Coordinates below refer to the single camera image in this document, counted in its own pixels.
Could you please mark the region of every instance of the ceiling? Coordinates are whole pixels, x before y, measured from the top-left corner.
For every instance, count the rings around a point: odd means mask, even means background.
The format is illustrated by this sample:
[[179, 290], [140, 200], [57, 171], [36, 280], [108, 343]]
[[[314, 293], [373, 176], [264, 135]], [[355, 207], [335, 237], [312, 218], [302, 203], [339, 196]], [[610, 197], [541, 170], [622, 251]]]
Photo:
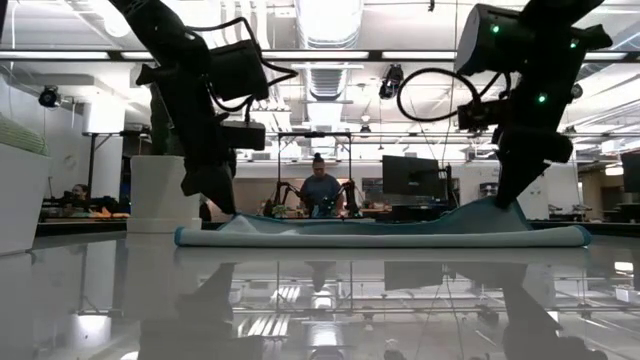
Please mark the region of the ceiling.
[[[20, 0], [17, 2], [11, 0], [1, 46], [5, 49], [25, 50], [144, 50], [133, 34], [114, 37], [113, 31], [107, 31], [106, 27], [109, 27], [109, 24], [105, 23], [104, 18], [109, 17], [105, 15], [105, 10], [102, 10], [104, 3], [101, 1]], [[266, 38], [271, 49], [299, 48], [293, 0], [265, 1], [267, 1], [267, 26], [264, 30], [266, 34], [261, 33], [258, 36]], [[249, 9], [243, 7], [243, 2], [233, 0], [209, 2], [204, 0], [169, 2], [167, 0], [166, 2], [187, 24], [193, 25], [210, 22], [211, 17], [225, 20], [227, 9], [232, 6], [235, 7], [233, 16], [240, 16], [243, 11]], [[526, 3], [520, 0], [480, 2], [514, 9], [520, 9]], [[431, 51], [455, 49], [467, 15], [476, 3], [476, 1], [436, 1], [435, 10], [428, 12], [428, 1], [365, 0], [356, 49]], [[249, 4], [252, 5], [252, 10], [249, 10], [251, 22], [256, 30], [258, 2], [250, 1]], [[603, 24], [609, 35], [615, 38], [616, 35], [625, 35], [629, 29], [633, 29], [640, 18], [639, 14], [640, 0], [605, 1], [578, 25], [586, 27]], [[236, 29], [235, 36], [241, 36], [239, 29]], [[290, 67], [293, 64], [278, 63], [278, 65]], [[334, 126], [335, 131], [346, 129], [359, 131], [363, 115], [370, 117], [369, 123], [373, 132], [421, 131], [419, 124], [411, 122], [400, 114], [395, 100], [381, 101], [377, 95], [380, 78], [384, 75], [389, 63], [359, 64], [356, 62], [352, 65], [359, 68], [349, 70], [343, 98], [347, 104], [340, 111], [341, 122]], [[405, 76], [427, 66], [418, 62], [401, 65]], [[136, 65], [133, 63], [18, 62], [15, 66], [16, 73], [25, 72], [27, 76], [34, 74], [91, 75], [113, 88], [121, 97], [128, 99], [129, 103], [135, 104], [138, 109], [148, 107], [147, 90], [132, 86], [131, 79], [137, 73]], [[429, 63], [428, 66], [452, 70], [453, 65], [443, 62]], [[584, 95], [567, 107], [561, 128], [575, 125], [579, 132], [588, 133], [640, 131], [640, 126], [630, 127], [636, 123], [640, 125], [639, 74], [640, 63], [614, 64], [581, 80], [580, 85], [584, 89]], [[483, 73], [473, 76], [471, 81], [476, 87], [483, 88], [492, 76], [492, 73]], [[496, 98], [503, 88], [504, 80], [501, 78], [485, 98]], [[449, 112], [451, 108], [470, 100], [470, 95], [462, 84], [452, 84], [450, 78], [441, 75], [419, 76], [408, 85], [407, 89], [404, 97], [406, 108], [423, 117], [442, 115]], [[281, 84], [279, 92], [281, 99], [291, 109], [290, 124], [294, 128], [301, 125], [308, 118], [307, 105], [304, 101], [307, 95], [303, 77]], [[147, 117], [147, 112], [139, 111], [138, 116], [132, 116], [128, 121], [146, 122]], [[456, 119], [453, 118], [452, 121], [455, 129]], [[448, 121], [442, 121], [424, 125], [423, 130], [427, 134], [429, 132], [444, 133], [449, 129], [449, 125]], [[579, 150], [589, 150], [595, 156], [601, 151], [598, 148], [594, 149], [594, 143], [605, 140], [581, 138], [576, 144]], [[360, 139], [360, 141], [379, 142], [380, 139], [369, 138], [368, 140]], [[437, 137], [433, 139], [434, 143], [438, 141], [442, 139]], [[468, 141], [462, 141], [459, 148], [465, 148], [465, 143]]]

